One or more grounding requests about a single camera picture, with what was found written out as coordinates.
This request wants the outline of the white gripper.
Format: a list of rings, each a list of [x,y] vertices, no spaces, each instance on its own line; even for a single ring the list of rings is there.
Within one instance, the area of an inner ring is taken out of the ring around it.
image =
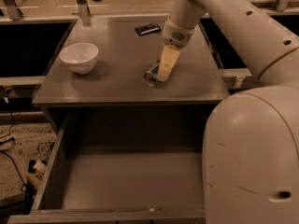
[[[168,17],[163,28],[163,42],[165,45],[158,68],[157,78],[161,82],[166,82],[175,66],[179,49],[184,48],[189,42],[195,30],[195,23],[172,21]]]

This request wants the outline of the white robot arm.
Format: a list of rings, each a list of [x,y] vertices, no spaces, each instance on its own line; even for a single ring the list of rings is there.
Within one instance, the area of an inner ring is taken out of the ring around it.
[[[163,39],[181,49],[208,14],[258,86],[206,123],[206,224],[299,224],[298,37],[247,0],[175,0]]]

